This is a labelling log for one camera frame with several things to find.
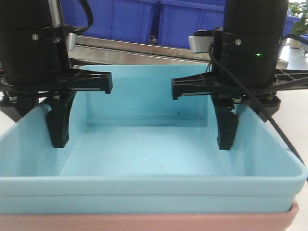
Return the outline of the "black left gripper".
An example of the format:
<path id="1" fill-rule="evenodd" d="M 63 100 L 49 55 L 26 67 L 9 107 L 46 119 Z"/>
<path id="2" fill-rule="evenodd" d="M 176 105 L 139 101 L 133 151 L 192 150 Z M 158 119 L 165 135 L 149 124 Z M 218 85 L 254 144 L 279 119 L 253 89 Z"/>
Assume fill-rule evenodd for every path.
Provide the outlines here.
<path id="1" fill-rule="evenodd" d="M 66 46 L 67 30 L 48 26 L 30 30 L 1 31 L 0 89 L 8 94 L 58 93 L 44 103 L 50 107 L 46 122 L 54 148 L 69 141 L 69 118 L 76 91 L 103 91 L 113 88 L 110 72 L 73 69 Z M 40 97 L 3 96 L 0 111 L 18 122 L 39 105 Z"/>

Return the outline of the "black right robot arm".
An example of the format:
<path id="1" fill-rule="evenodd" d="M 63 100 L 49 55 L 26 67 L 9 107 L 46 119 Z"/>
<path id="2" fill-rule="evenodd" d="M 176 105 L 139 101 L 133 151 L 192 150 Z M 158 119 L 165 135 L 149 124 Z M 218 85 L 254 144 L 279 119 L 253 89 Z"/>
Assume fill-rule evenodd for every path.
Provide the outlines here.
<path id="1" fill-rule="evenodd" d="M 283 33 L 287 10 L 286 0 L 226 1 L 223 26 L 205 32 L 213 37 L 208 48 L 212 70 L 171 81 L 174 100 L 211 96 L 221 150 L 233 145 L 237 103 L 247 103 L 263 120 L 272 121 L 280 106 L 278 91 L 308 87 L 307 71 L 276 67 L 287 38 Z"/>

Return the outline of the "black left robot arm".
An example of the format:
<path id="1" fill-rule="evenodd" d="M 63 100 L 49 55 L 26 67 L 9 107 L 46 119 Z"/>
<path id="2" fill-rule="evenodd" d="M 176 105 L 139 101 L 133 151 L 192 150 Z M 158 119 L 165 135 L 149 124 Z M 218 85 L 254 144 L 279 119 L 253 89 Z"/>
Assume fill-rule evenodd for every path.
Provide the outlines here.
<path id="1" fill-rule="evenodd" d="M 0 110 L 18 121 L 43 98 L 55 148 L 69 140 L 69 117 L 78 91 L 113 88 L 110 72 L 72 68 L 67 39 L 87 27 L 66 25 L 57 0 L 3 0 L 0 3 Z"/>

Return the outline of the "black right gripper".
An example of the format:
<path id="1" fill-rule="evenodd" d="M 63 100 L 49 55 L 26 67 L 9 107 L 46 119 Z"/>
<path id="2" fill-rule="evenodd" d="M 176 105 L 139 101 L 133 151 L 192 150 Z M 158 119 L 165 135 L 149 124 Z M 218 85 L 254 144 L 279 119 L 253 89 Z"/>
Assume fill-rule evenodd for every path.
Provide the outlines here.
<path id="1" fill-rule="evenodd" d="M 283 70 L 276 67 L 283 37 L 275 35 L 241 35 L 225 31 L 216 32 L 214 43 L 208 49 L 212 71 L 172 79 L 172 96 L 203 94 L 245 95 L 239 80 L 255 96 L 281 90 L 301 90 L 308 87 L 306 70 Z M 259 102 L 273 116 L 281 105 L 276 95 L 262 96 Z M 251 99 L 245 101 L 263 122 L 268 118 Z M 230 150 L 238 127 L 235 106 L 230 98 L 213 96 L 217 120 L 217 142 L 220 150 Z"/>

